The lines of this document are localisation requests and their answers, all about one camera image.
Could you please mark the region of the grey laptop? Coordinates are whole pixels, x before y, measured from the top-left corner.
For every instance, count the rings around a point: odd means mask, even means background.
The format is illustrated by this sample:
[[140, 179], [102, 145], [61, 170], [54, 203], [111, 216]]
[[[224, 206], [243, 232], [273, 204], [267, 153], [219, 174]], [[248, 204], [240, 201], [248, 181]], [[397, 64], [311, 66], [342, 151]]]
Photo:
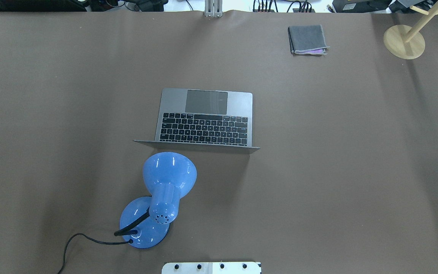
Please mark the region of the grey laptop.
[[136, 140], [164, 150], [252, 154], [253, 95], [250, 92], [164, 88], [154, 140]]

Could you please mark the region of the blue desk lamp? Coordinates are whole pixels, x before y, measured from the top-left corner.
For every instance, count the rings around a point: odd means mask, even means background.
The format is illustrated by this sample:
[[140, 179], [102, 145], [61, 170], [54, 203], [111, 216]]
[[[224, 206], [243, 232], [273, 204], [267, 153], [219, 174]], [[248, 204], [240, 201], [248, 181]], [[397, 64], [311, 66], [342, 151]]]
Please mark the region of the blue desk lamp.
[[150, 195], [127, 204], [114, 233], [139, 249], [151, 248], [165, 239], [178, 216], [181, 198], [196, 182], [197, 170], [186, 156], [164, 151], [145, 161], [143, 178]]

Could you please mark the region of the folded grey cloth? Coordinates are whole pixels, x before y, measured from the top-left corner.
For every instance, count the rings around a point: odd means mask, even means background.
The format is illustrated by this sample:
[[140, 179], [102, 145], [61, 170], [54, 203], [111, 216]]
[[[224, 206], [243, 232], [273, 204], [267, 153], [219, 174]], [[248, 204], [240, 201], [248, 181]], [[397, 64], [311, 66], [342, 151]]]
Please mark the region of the folded grey cloth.
[[287, 28], [292, 54], [325, 55], [327, 46], [322, 25], [294, 25]]

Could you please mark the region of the wooden cup stand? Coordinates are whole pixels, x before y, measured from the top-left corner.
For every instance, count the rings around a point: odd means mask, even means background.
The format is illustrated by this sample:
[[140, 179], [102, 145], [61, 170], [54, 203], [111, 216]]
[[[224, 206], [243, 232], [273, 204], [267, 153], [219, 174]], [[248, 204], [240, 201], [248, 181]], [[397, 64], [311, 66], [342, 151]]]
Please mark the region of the wooden cup stand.
[[425, 50], [425, 40], [420, 30], [426, 26], [433, 17], [438, 15], [438, 0], [427, 11], [415, 5], [411, 5], [409, 9], [423, 16], [412, 27], [403, 24], [394, 25], [388, 28], [383, 35], [383, 42], [386, 49], [396, 57], [406, 60], [418, 58], [423, 54]]

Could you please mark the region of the aluminium frame post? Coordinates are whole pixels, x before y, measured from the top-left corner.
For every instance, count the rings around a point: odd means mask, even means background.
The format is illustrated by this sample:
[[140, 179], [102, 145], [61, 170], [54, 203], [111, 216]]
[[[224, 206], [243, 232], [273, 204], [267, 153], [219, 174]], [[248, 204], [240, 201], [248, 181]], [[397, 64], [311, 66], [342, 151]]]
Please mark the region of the aluminium frame post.
[[220, 18], [223, 16], [222, 0], [205, 0], [205, 17]]

